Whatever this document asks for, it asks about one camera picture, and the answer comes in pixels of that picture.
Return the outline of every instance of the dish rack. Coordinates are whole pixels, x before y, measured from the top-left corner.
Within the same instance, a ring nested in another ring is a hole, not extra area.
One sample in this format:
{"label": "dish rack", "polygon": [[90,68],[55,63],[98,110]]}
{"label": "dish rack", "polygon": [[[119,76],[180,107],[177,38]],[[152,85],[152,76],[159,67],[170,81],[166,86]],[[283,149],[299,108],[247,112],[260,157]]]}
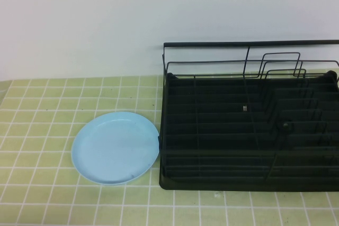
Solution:
{"label": "dish rack", "polygon": [[[299,52],[257,47],[339,44],[339,40],[164,43],[159,135],[160,186],[230,191],[339,191],[336,72],[311,72]],[[245,48],[242,60],[165,62],[166,48]],[[295,59],[268,56],[295,54]],[[291,69],[267,70],[271,63]],[[239,74],[173,75],[171,64],[242,63]],[[248,73],[246,66],[259,65]]]}

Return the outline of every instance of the dish rack drip tray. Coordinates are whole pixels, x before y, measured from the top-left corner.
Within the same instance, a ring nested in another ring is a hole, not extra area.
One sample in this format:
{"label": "dish rack drip tray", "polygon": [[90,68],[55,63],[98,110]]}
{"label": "dish rack drip tray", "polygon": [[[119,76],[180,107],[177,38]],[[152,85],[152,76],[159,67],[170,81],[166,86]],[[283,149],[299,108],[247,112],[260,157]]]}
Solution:
{"label": "dish rack drip tray", "polygon": [[[256,47],[338,40],[164,43],[160,186],[229,191],[339,191],[339,89],[335,60]],[[165,62],[165,48],[244,47],[242,60]],[[290,53],[294,59],[282,58]],[[174,75],[172,64],[242,63],[238,74]],[[256,72],[246,67],[257,63]],[[293,68],[266,70],[290,63]],[[307,64],[331,64],[312,71]]]}

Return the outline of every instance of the grout line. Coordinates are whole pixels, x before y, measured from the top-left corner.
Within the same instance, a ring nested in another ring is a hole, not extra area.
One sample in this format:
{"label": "grout line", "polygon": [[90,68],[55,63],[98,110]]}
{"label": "grout line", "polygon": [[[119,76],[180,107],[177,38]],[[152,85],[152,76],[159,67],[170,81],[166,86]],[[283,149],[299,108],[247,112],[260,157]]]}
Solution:
{"label": "grout line", "polygon": [[328,192],[326,192],[326,197],[327,197],[327,200],[328,200],[328,203],[329,203],[329,207],[330,207],[331,210],[332,210],[332,215],[333,215],[333,217],[334,217],[335,225],[338,226],[337,217],[335,216],[335,213],[334,213],[334,210],[333,210],[333,207],[332,207],[331,200],[329,199],[329,196],[328,196]]}
{"label": "grout line", "polygon": [[[19,103],[19,105],[18,105],[18,107],[17,107],[18,109],[20,108],[20,106],[21,106],[21,104],[22,104],[22,101],[23,101],[23,98],[21,98],[21,101],[20,101],[20,103]],[[12,122],[10,123],[10,126],[8,127],[8,130],[6,131],[6,134],[5,134],[5,137],[4,137],[4,139],[3,139],[3,142],[4,142],[4,140],[6,139],[8,133],[9,133],[9,131],[10,131],[10,128],[11,128],[11,126],[12,126],[12,123],[13,123],[13,120],[12,120]],[[22,142],[22,144],[21,144],[20,150],[19,150],[19,152],[18,152],[17,155],[16,155],[16,158],[15,158],[15,161],[14,161],[14,164],[13,164],[13,165],[16,164],[16,162],[17,162],[17,160],[18,160],[18,158],[19,158],[20,151],[22,150],[23,145],[24,145],[24,143],[25,143],[25,139],[26,139],[26,137],[24,138],[24,140],[23,140],[23,142]],[[11,177],[12,177],[13,171],[14,171],[14,168],[12,168],[12,170],[11,170],[11,172],[10,172],[10,175],[8,176],[8,179],[7,179],[7,181],[6,181],[6,185],[5,185],[5,187],[4,187],[4,190],[3,190],[3,192],[2,192],[2,195],[0,196],[0,202],[2,201],[2,198],[3,198],[4,194],[5,194],[6,188],[7,188],[8,184],[9,184],[9,182],[10,182],[10,179],[11,179]]]}
{"label": "grout line", "polygon": [[309,221],[309,217],[308,217],[308,213],[307,213],[307,209],[306,209],[306,204],[305,204],[305,200],[304,200],[304,196],[302,195],[302,192],[300,192],[300,196],[301,196],[301,199],[302,199],[302,204],[304,206],[304,211],[305,211],[305,214],[306,214],[307,223],[308,223],[308,225],[311,225],[311,223]]}
{"label": "grout line", "polygon": [[146,214],[146,226],[148,226],[148,218],[149,218],[149,200],[150,200],[150,184],[152,180],[152,171],[149,171],[149,187],[148,187],[148,200],[147,200],[147,214]]}
{"label": "grout line", "polygon": [[254,209],[253,209],[252,195],[251,195],[251,192],[248,192],[248,194],[249,194],[249,201],[250,201],[250,203],[251,203],[251,209],[252,209],[253,226],[255,226],[255,216],[254,216]]}
{"label": "grout line", "polygon": [[[67,82],[67,80],[65,80],[65,85],[64,85],[63,92],[65,91],[65,88],[66,88],[66,82]],[[42,98],[43,98],[43,97],[40,98],[40,102],[39,102],[38,108],[39,108],[39,106],[40,106],[40,104],[41,104],[41,102],[42,102]],[[59,102],[58,102],[57,109],[59,108],[60,102],[61,102],[61,97],[59,98]],[[45,139],[44,139],[44,142],[43,142],[41,151],[43,151],[43,149],[44,149],[44,147],[45,147],[45,145],[46,145],[47,138],[48,138],[48,135],[49,135],[49,133],[50,133],[50,131],[51,131],[51,129],[52,129],[52,125],[53,125],[53,122],[54,122],[54,119],[55,119],[55,116],[56,116],[56,115],[57,115],[57,111],[54,112],[53,119],[52,119],[51,123],[49,124],[49,129],[48,129],[48,132],[47,132],[46,137],[45,137]],[[28,130],[28,132],[27,132],[27,135],[26,135],[26,137],[25,137],[23,143],[25,143],[25,141],[26,141],[26,139],[27,139],[27,136],[28,136],[28,133],[29,133],[29,131],[30,131],[30,129],[31,129],[32,123],[33,123],[33,120],[32,120],[32,122],[31,122],[31,125],[30,125],[30,127],[29,127],[29,130]],[[22,213],[22,210],[23,210],[23,207],[24,207],[24,203],[26,202],[26,199],[27,199],[27,196],[28,196],[28,193],[29,193],[31,184],[32,184],[33,179],[34,179],[34,176],[35,176],[35,172],[37,171],[37,168],[38,168],[38,165],[39,165],[39,162],[40,162],[41,155],[42,155],[42,152],[41,152],[41,153],[39,154],[39,156],[38,156],[38,160],[37,160],[37,163],[36,163],[36,165],[35,165],[35,168],[34,168],[34,171],[33,171],[33,174],[32,174],[31,180],[30,180],[30,183],[29,183],[29,185],[28,185],[28,188],[27,188],[27,191],[26,191],[26,194],[25,194],[25,198],[23,199],[23,204],[22,204],[22,206],[21,206],[21,208],[20,208],[20,211],[19,211],[19,214],[18,214],[18,216],[17,216],[17,220],[16,220],[17,223],[19,222],[19,218],[20,218],[20,215],[21,215],[21,213]]]}
{"label": "grout line", "polygon": [[280,224],[281,224],[281,226],[283,226],[284,224],[282,223],[282,217],[281,217],[280,205],[279,205],[278,195],[276,194],[276,192],[274,192],[274,196],[275,196],[275,199],[276,199],[276,204],[277,204],[277,206],[278,206],[278,212],[279,212]]}
{"label": "grout line", "polygon": [[198,191],[198,204],[199,204],[199,226],[201,226],[201,199],[200,199],[200,191]]}
{"label": "grout line", "polygon": [[175,226],[175,190],[173,190],[173,214],[172,214],[172,226]]}
{"label": "grout line", "polygon": [[228,214],[227,214],[227,200],[226,200],[226,192],[224,191],[224,203],[225,203],[225,216],[226,216],[226,226],[228,223]]}
{"label": "grout line", "polygon": [[[101,80],[101,88],[100,88],[99,95],[101,95],[101,93],[102,93],[102,86],[103,86],[103,84],[104,84],[104,78],[102,78],[102,80]],[[97,108],[98,108],[98,105],[99,105],[99,99],[100,98],[98,97],[97,102],[96,102],[96,109],[95,109],[94,117],[96,116],[96,111],[97,111]],[[99,197],[97,198],[97,203],[96,203],[96,208],[95,208],[95,213],[94,213],[94,219],[93,219],[93,225],[95,225],[97,211],[99,209],[101,190],[102,190],[102,185],[100,185],[100,188],[99,188]]]}
{"label": "grout line", "polygon": [[[81,90],[80,97],[79,97],[79,99],[78,99],[78,104],[77,104],[76,108],[79,108],[79,105],[80,105],[80,98],[81,98],[81,96],[82,96],[82,94],[83,94],[83,91],[84,91],[85,82],[86,82],[86,78],[85,78],[84,81],[83,81],[82,90]],[[67,225],[69,225],[70,218],[71,218],[71,215],[72,215],[72,210],[73,210],[73,206],[74,206],[74,202],[75,202],[76,193],[77,193],[77,191],[78,191],[78,186],[79,186],[80,178],[81,178],[81,175],[79,174],[79,176],[78,176],[78,181],[77,181],[76,187],[75,187],[75,192],[74,192],[72,204],[71,204],[70,210],[69,210]]]}

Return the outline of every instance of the black dish rack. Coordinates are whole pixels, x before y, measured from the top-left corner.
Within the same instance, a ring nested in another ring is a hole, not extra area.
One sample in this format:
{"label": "black dish rack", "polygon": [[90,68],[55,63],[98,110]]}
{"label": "black dish rack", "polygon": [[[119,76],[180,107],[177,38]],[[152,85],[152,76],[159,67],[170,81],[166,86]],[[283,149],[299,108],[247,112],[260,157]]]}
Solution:
{"label": "black dish rack", "polygon": [[[159,135],[160,186],[230,191],[339,191],[336,72],[309,72],[298,52],[256,47],[339,44],[339,40],[164,43]],[[243,60],[165,62],[165,48],[246,47]],[[295,59],[267,59],[296,54]],[[243,63],[240,74],[173,75],[170,64]],[[247,73],[246,65],[260,65]],[[293,63],[266,71],[267,64]]]}

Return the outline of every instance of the countertop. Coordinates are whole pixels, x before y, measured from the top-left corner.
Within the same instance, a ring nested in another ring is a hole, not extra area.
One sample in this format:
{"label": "countertop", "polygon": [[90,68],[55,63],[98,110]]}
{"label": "countertop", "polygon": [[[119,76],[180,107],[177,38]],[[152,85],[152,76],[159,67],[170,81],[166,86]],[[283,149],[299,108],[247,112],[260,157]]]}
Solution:
{"label": "countertop", "polygon": [[160,125],[162,76],[2,83],[0,225],[338,225],[339,193],[165,191],[159,160],[122,186],[80,177],[70,149],[95,117],[136,112]]}

